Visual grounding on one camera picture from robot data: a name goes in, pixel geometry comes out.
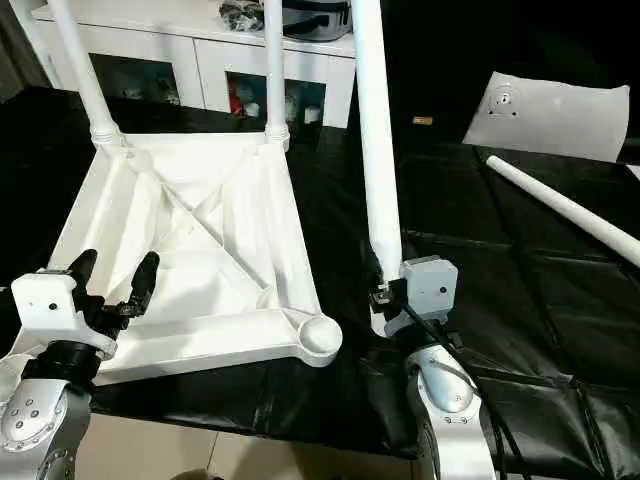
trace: plastic bag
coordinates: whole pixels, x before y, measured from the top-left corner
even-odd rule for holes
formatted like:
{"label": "plastic bag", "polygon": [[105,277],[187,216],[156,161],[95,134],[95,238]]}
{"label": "plastic bag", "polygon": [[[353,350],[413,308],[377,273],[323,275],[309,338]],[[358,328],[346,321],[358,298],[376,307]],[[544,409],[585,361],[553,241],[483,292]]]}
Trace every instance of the plastic bag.
{"label": "plastic bag", "polygon": [[225,0],[220,6],[220,16],[227,27],[236,32],[264,29],[264,10],[255,1]]}

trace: red object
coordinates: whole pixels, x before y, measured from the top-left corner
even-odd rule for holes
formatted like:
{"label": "red object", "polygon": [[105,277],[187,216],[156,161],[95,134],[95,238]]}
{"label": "red object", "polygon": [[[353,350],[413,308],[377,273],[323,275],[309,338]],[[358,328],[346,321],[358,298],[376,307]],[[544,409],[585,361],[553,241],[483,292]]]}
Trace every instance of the red object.
{"label": "red object", "polygon": [[236,95],[236,82],[229,80],[229,107],[233,115],[244,115],[244,106]]}

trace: white cabinet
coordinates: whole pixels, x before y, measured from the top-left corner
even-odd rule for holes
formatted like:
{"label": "white cabinet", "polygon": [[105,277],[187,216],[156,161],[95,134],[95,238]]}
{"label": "white cabinet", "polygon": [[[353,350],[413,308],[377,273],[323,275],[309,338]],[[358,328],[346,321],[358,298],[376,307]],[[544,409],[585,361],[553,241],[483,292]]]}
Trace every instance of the white cabinet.
{"label": "white cabinet", "polygon": [[[231,112],[230,96],[233,95],[234,82],[242,82],[247,76],[260,77],[263,82],[266,81],[264,47],[210,40],[195,42],[207,109]],[[296,96],[295,102],[303,103],[300,109],[306,106],[318,107],[324,125],[346,128],[355,78],[353,58],[285,50],[284,76],[288,81],[287,94]],[[255,84],[255,80],[251,82],[247,79],[246,83]],[[305,89],[315,91],[309,94]],[[301,97],[316,98],[307,99],[305,104]]]}
{"label": "white cabinet", "polygon": [[[241,107],[256,103],[250,110],[266,115],[264,35],[229,31],[218,14],[220,0],[69,3],[106,95],[151,101],[162,97],[160,101],[230,112],[235,92],[229,91],[242,84],[244,93],[251,90],[255,98],[243,98]],[[49,7],[32,14],[48,47],[52,84],[77,90]],[[300,121],[309,108],[324,125],[346,128],[356,70],[353,35],[323,43],[285,38],[283,48],[290,113],[295,111]]]}
{"label": "white cabinet", "polygon": [[[55,23],[38,21],[38,28],[48,45],[60,85],[66,90],[77,90]],[[126,90],[116,92],[118,96],[135,98],[153,99],[154,95],[164,94],[175,98],[174,103],[204,108],[193,39],[93,25],[80,25],[79,29],[107,95],[113,95],[116,89]],[[144,68],[145,75],[141,75],[141,66],[145,64],[151,68]]]}

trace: glass cabinet door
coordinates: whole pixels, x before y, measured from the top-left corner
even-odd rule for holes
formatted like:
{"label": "glass cabinet door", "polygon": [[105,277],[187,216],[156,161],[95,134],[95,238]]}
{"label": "glass cabinet door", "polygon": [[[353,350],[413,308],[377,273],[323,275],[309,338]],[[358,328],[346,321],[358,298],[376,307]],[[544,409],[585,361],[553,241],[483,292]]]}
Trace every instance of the glass cabinet door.
{"label": "glass cabinet door", "polygon": [[[267,119],[267,80],[262,75],[226,72],[229,111],[235,115]],[[326,85],[285,80],[287,123],[322,123]]]}
{"label": "glass cabinet door", "polygon": [[180,105],[171,63],[98,53],[90,57],[106,96]]}

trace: white paper sheet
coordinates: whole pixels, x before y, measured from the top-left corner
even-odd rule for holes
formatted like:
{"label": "white paper sheet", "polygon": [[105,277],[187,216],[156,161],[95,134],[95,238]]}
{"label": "white paper sheet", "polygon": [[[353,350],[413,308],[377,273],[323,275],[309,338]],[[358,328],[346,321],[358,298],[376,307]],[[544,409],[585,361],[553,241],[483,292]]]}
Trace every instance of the white paper sheet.
{"label": "white paper sheet", "polygon": [[586,88],[494,72],[463,143],[615,162],[629,87]]}

